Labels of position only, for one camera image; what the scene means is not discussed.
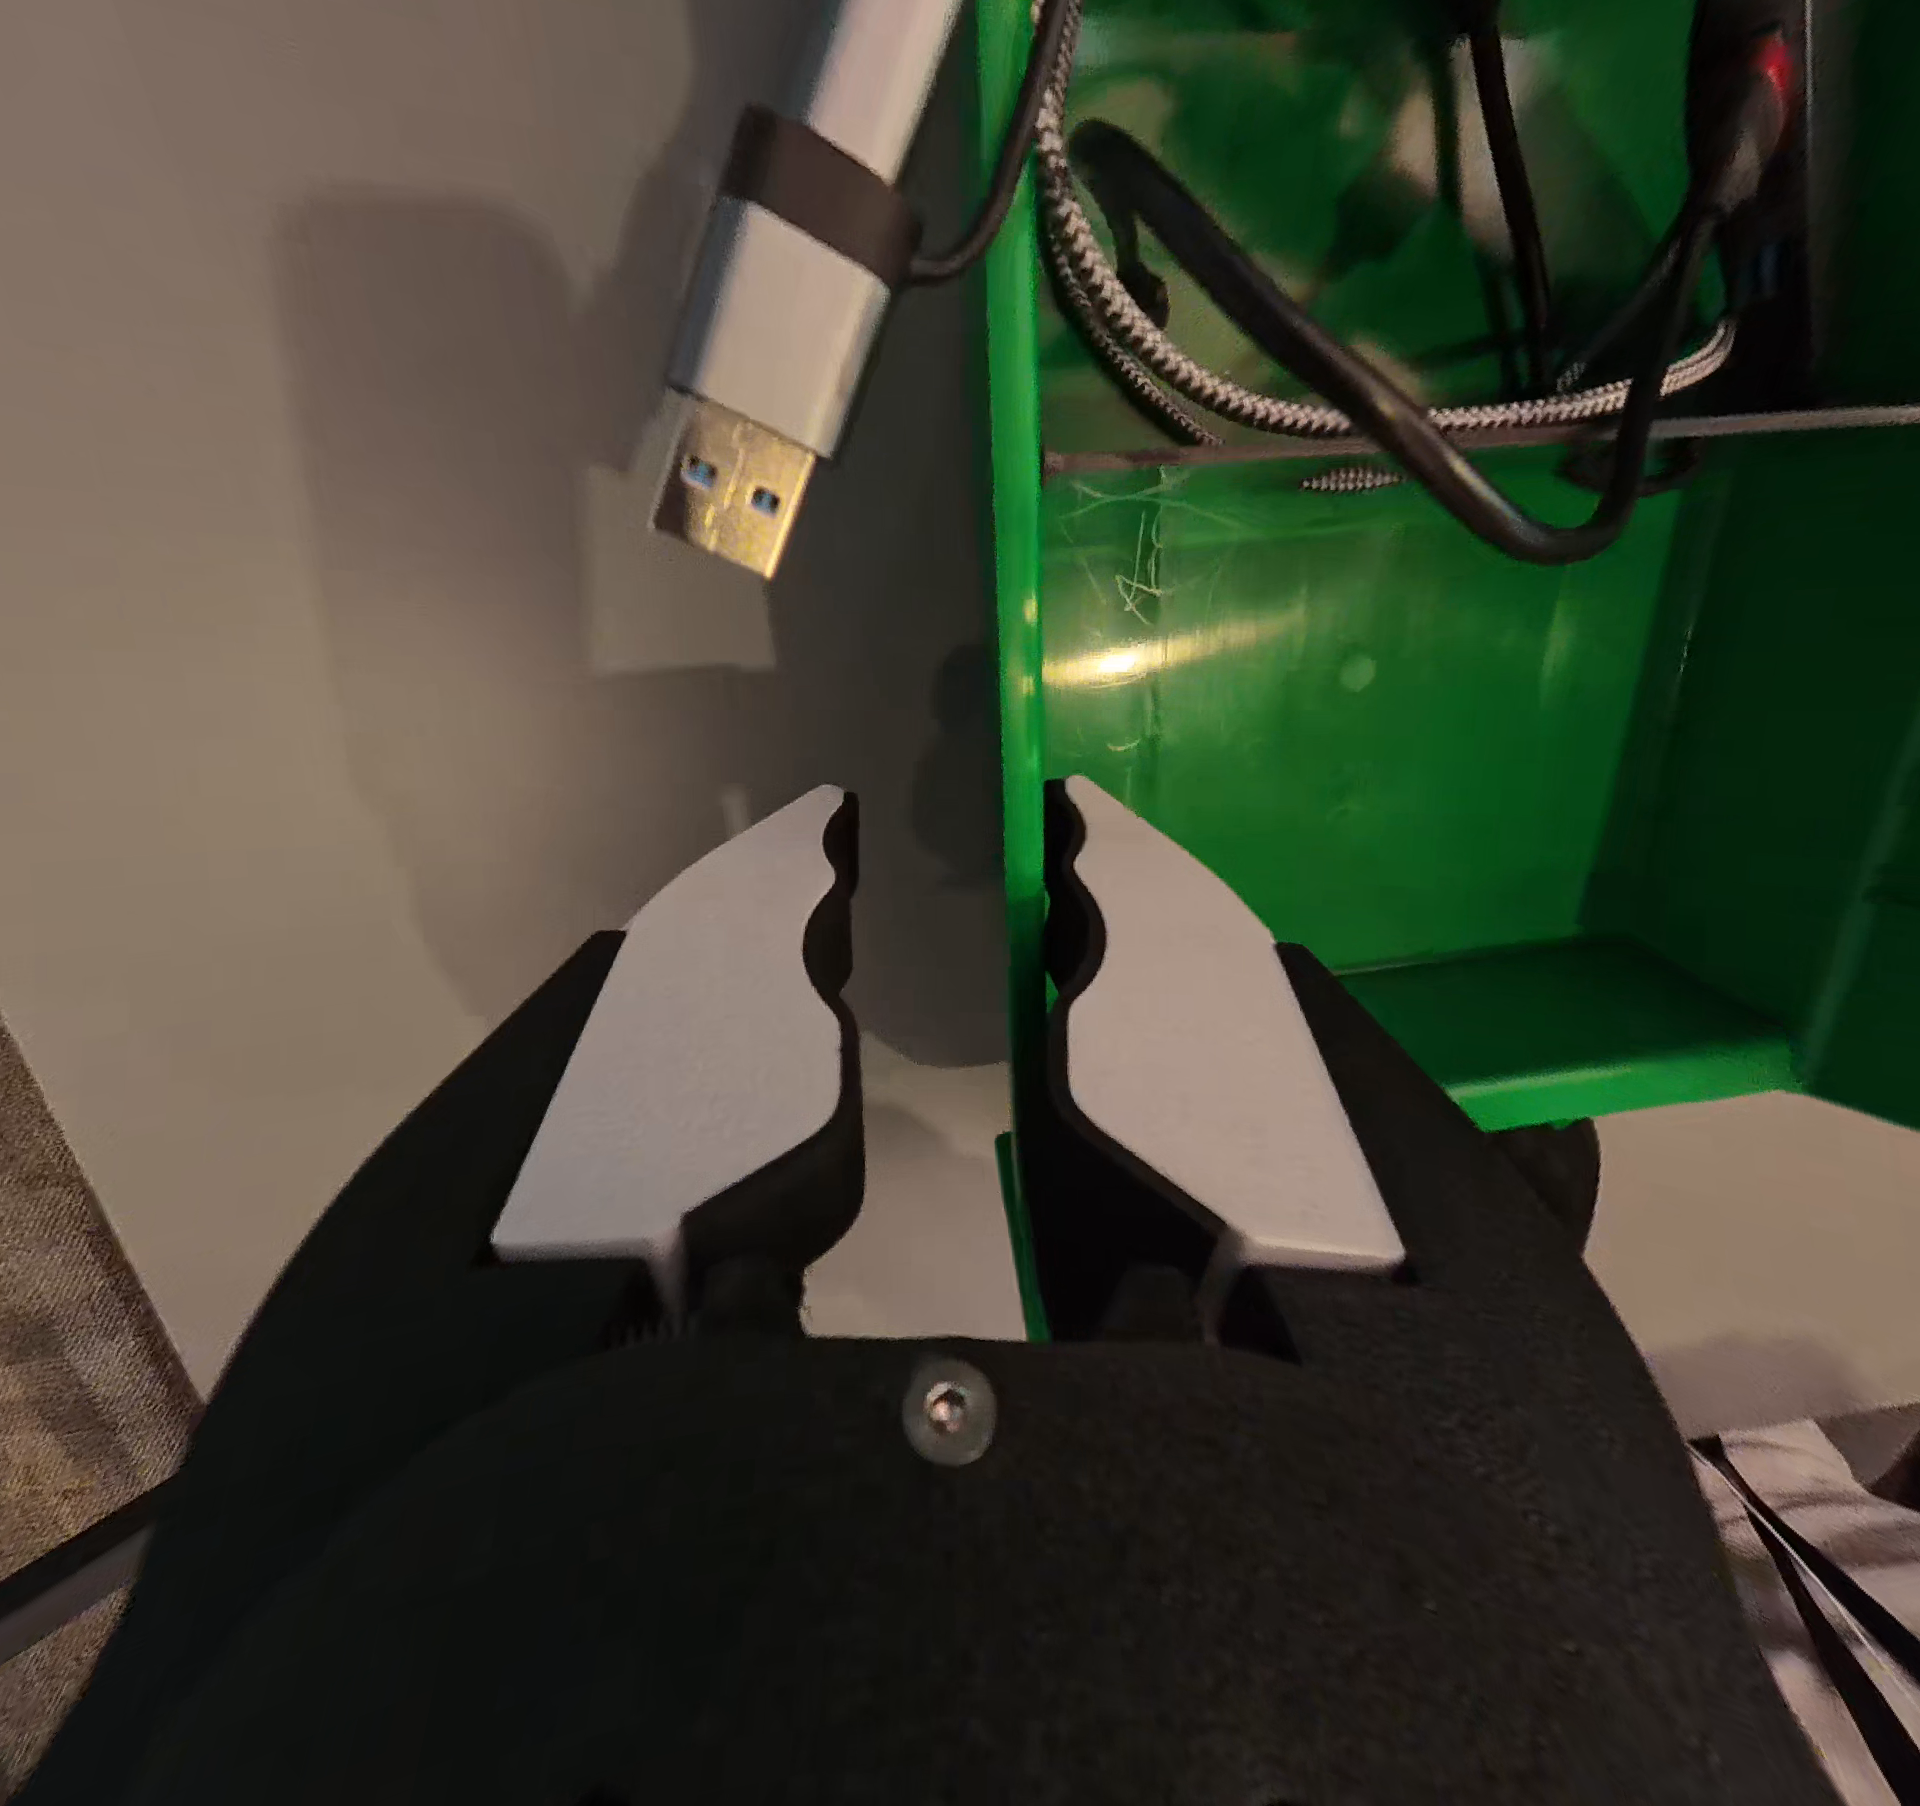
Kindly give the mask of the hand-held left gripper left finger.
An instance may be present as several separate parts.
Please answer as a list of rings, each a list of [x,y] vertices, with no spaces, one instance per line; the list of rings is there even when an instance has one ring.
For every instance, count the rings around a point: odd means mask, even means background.
[[[852,1226],[855,883],[859,801],[820,785],[638,910],[491,1225],[505,1262],[808,1268]]]

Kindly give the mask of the black cable gold plug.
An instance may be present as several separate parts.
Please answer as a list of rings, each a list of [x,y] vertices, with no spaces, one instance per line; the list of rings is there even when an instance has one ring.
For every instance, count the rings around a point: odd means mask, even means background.
[[[1499,217],[1512,241],[1512,266],[1520,305],[1526,333],[1526,383],[1534,393],[1547,391],[1549,368],[1549,267],[1534,199],[1527,164],[1520,153],[1518,110],[1499,34],[1499,0],[1438,0],[1454,40],[1468,44],[1473,71],[1473,103],[1492,159],[1492,186],[1499,194]]]

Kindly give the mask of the silver USB hub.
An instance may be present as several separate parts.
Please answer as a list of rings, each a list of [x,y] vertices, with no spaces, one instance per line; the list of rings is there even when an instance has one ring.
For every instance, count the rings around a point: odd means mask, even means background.
[[[779,572],[915,257],[900,181],[961,13],[810,0],[775,103],[740,111],[662,372],[654,532]]]

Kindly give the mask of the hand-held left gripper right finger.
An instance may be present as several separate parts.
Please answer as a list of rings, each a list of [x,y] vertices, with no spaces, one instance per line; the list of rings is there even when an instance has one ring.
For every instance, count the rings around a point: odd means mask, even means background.
[[[1069,1123],[1198,1226],[1210,1273],[1397,1273],[1401,1235],[1265,919],[1096,783],[1047,795]]]

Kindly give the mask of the black cable red-ringed plug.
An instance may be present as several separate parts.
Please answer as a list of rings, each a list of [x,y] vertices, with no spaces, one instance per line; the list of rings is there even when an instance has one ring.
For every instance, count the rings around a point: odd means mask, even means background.
[[[1086,121],[1069,139],[1069,157],[1093,181],[1117,181],[1121,203],[1165,245],[1179,267],[1214,302],[1227,322],[1251,337],[1316,393],[1331,397],[1331,418],[1364,434],[1409,473],[1441,509],[1495,547],[1512,562],[1564,570],[1620,544],[1637,509],[1641,473],[1665,372],[1678,362],[1691,319],[1695,287],[1722,229],[1752,203],[1763,168],[1788,134],[1794,65],[1781,37],[1759,37],[1722,65],[1724,79],[1707,127],[1691,150],[1691,188],[1665,239],[1665,266],[1657,267],[1657,337],[1627,383],[1613,442],[1613,471],[1599,509],[1578,529],[1555,529],[1518,509],[1473,465],[1445,438],[1373,362],[1323,329],[1171,171],[1111,122]]]

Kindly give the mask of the green plastic bin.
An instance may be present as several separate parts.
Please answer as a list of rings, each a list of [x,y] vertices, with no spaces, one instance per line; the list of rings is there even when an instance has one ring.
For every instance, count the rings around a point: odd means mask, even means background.
[[[1587,402],[1687,191],[1695,0],[1499,0]],[[1583,526],[1608,419],[1527,427],[1473,71],[1433,0],[1086,0],[1066,129],[1136,139],[1473,465]],[[1916,1128],[1916,0],[1817,0],[1815,393],[1716,413],[1722,257],[1620,547],[1526,570],[1377,457],[1157,438],[989,259],[1017,1041],[1044,783],[1082,775],[1307,946],[1488,1128],[1799,1091]]]

